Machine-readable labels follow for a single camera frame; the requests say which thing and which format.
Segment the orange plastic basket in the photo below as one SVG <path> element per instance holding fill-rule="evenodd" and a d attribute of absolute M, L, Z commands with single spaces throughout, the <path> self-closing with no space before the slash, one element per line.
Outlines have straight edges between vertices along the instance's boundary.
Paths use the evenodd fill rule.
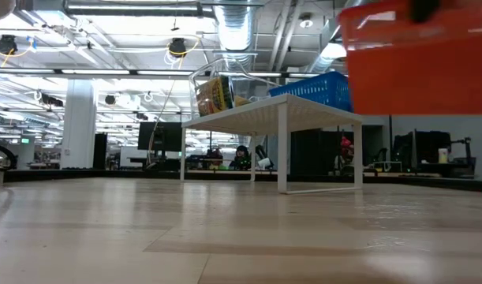
<path fill-rule="evenodd" d="M 482 0 L 441 1 L 423 24 L 408 0 L 339 14 L 355 112 L 482 115 Z"/>

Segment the blue plastic basket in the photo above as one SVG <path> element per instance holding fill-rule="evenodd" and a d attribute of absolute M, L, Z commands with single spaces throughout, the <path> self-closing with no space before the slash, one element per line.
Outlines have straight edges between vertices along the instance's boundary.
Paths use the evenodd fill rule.
<path fill-rule="evenodd" d="M 349 93 L 348 77 L 338 72 L 329 72 L 272 88 L 270 96 L 295 95 L 315 103 L 353 112 Z"/>

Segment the clear plastic bin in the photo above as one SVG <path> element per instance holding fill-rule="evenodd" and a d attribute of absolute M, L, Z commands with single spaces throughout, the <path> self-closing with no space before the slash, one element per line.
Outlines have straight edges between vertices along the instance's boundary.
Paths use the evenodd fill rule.
<path fill-rule="evenodd" d="M 254 103 L 268 98 L 268 92 L 278 87 L 271 75 L 248 71 L 238 60 L 232 58 L 220 58 L 203 65 L 189 75 L 191 118 L 201 118 L 196 102 L 196 88 L 211 78 L 229 77 L 234 96 L 239 95 Z"/>

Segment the dark background monitors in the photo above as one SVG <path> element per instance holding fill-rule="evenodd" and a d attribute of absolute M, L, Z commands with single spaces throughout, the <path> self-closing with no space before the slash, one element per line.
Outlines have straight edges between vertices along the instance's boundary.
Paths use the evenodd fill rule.
<path fill-rule="evenodd" d="M 416 142 L 417 162 L 422 163 L 425 160 L 428 163 L 439 162 L 439 149 L 448 148 L 450 146 L 450 134 L 440 131 L 416 131 L 416 138 L 413 138 L 414 132 L 405 135 L 397 135 L 394 138 L 391 158 L 409 165 L 413 160 L 413 142 Z"/>

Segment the person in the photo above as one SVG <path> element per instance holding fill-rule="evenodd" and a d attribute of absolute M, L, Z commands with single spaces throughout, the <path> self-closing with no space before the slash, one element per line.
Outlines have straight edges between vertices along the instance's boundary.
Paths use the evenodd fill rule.
<path fill-rule="evenodd" d="M 340 140 L 339 152 L 334 159 L 334 170 L 340 176 L 354 175 L 354 145 L 345 136 Z"/>
<path fill-rule="evenodd" d="M 229 168 L 231 170 L 249 170 L 251 168 L 251 155 L 246 146 L 237 147 L 234 160 L 229 164 Z"/>

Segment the black cabinet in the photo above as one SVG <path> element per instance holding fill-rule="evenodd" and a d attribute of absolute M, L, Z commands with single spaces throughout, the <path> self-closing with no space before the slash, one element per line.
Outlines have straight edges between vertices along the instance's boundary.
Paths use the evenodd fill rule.
<path fill-rule="evenodd" d="M 309 129 L 291 133 L 290 174 L 328 175 L 340 147 L 337 131 Z"/>

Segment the white perforated metal shelf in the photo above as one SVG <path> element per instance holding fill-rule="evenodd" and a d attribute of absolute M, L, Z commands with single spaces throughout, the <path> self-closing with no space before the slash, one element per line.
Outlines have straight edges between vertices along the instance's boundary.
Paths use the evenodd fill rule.
<path fill-rule="evenodd" d="M 277 95 L 183 122 L 181 134 L 185 135 L 188 129 L 237 134 L 251 138 L 276 134 L 278 136 L 277 189 L 281 194 L 292 195 L 294 193 L 326 192 L 326 189 L 289 190 L 287 182 L 289 135 L 296 131 L 322 129 L 334 125 L 351 125 L 353 127 L 354 186 L 351 189 L 361 189 L 364 166 L 362 164 L 362 117 L 359 114 L 302 99 L 295 95 Z"/>

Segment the black flat monitor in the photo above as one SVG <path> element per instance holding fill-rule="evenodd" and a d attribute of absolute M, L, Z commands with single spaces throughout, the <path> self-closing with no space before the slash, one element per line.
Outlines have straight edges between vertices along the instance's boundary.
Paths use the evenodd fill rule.
<path fill-rule="evenodd" d="M 180 122 L 141 122 L 137 148 L 153 151 L 180 151 L 182 127 Z"/>

